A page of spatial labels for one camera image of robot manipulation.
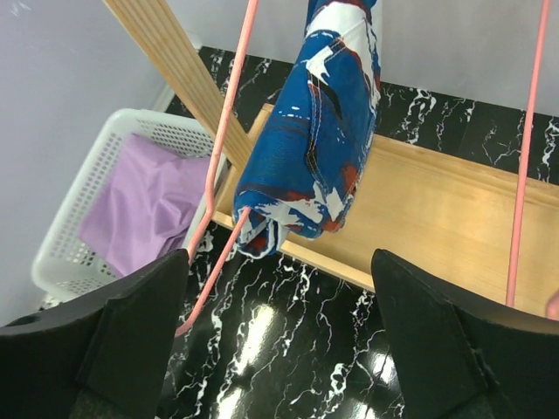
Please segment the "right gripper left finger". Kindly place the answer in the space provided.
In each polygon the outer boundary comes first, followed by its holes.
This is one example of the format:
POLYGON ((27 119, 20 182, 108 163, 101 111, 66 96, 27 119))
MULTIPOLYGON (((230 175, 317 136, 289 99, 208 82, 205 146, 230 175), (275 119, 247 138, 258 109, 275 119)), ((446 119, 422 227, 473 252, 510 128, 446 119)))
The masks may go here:
POLYGON ((185 250, 1 328, 3 418, 153 418, 189 276, 185 250))

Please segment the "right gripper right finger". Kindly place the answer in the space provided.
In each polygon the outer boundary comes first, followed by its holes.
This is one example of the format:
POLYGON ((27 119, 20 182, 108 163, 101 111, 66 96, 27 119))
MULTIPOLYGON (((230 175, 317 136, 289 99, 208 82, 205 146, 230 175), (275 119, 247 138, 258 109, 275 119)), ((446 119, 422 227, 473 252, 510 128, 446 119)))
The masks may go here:
POLYGON ((558 324, 377 249, 371 274, 408 418, 556 418, 558 324))

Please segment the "purple trousers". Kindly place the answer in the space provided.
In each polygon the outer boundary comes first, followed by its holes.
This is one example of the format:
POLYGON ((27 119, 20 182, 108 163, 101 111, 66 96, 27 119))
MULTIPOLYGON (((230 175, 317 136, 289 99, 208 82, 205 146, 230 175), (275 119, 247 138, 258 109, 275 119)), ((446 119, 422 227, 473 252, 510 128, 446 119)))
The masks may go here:
POLYGON ((132 134, 78 237, 125 277, 181 247, 203 197, 210 158, 183 158, 132 134))

